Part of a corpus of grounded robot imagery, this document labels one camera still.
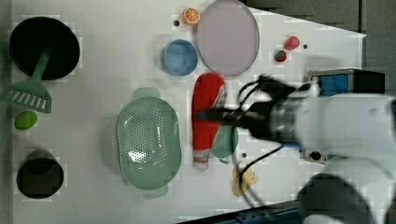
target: blue bowl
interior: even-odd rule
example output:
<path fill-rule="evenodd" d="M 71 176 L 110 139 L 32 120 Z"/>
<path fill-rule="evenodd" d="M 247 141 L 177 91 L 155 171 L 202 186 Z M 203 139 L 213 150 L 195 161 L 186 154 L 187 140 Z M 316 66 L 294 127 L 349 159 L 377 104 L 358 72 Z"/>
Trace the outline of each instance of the blue bowl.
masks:
<path fill-rule="evenodd" d="M 198 64 L 198 54 L 195 47 L 187 40 L 175 40 L 163 50 L 164 70 L 176 76 L 186 76 L 192 73 Z"/>

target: black cup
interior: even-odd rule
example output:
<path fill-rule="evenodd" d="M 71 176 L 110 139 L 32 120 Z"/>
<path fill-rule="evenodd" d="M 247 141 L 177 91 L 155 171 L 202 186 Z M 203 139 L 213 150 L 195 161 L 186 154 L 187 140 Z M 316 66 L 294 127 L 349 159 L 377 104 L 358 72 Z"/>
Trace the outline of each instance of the black cup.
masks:
<path fill-rule="evenodd" d="M 23 195 L 45 199 L 55 194 L 64 182 L 64 169 L 46 150 L 29 154 L 18 171 L 17 186 Z"/>

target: yellow object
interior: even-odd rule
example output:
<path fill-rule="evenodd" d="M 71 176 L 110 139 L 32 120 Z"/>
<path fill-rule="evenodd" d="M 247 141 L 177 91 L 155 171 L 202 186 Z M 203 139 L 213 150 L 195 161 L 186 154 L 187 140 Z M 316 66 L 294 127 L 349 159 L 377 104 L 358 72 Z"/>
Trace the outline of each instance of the yellow object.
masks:
<path fill-rule="evenodd" d="M 250 186 L 254 185 L 259 181 L 259 178 L 254 175 L 251 169 L 248 169 L 244 175 L 242 176 L 242 183 L 239 184 L 239 174 L 242 169 L 238 171 L 233 168 L 233 194 L 236 197 L 241 197 L 242 195 L 246 194 Z"/>
<path fill-rule="evenodd" d="M 201 19 L 200 13 L 195 8 L 186 8 L 183 11 L 183 21 L 185 24 L 188 25 L 195 25 Z"/>

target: green spatula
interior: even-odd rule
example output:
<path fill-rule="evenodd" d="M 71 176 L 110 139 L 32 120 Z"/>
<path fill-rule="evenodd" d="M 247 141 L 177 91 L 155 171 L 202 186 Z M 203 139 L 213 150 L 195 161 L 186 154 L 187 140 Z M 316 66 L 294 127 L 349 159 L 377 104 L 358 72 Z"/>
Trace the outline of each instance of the green spatula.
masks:
<path fill-rule="evenodd" d="M 50 114 L 51 97 L 41 83 L 41 77 L 50 60 L 52 49 L 53 43 L 49 43 L 41 52 L 33 75 L 24 81 L 6 87 L 0 93 L 0 101 L 25 109 Z"/>

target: mint green bowl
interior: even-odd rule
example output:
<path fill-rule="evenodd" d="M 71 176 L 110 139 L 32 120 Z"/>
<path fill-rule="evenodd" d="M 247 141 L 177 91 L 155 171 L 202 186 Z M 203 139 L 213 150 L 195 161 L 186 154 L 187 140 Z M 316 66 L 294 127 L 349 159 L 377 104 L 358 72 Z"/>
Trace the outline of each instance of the mint green bowl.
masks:
<path fill-rule="evenodd" d="M 167 185 L 180 167 L 178 120 L 164 100 L 139 97 L 125 106 L 118 120 L 120 167 L 129 183 L 154 190 Z"/>
<path fill-rule="evenodd" d="M 239 134 L 236 129 L 233 132 L 233 127 L 221 125 L 213 143 L 211 153 L 219 158 L 219 161 L 222 163 L 229 164 L 231 162 L 230 157 L 235 152 L 238 141 Z"/>

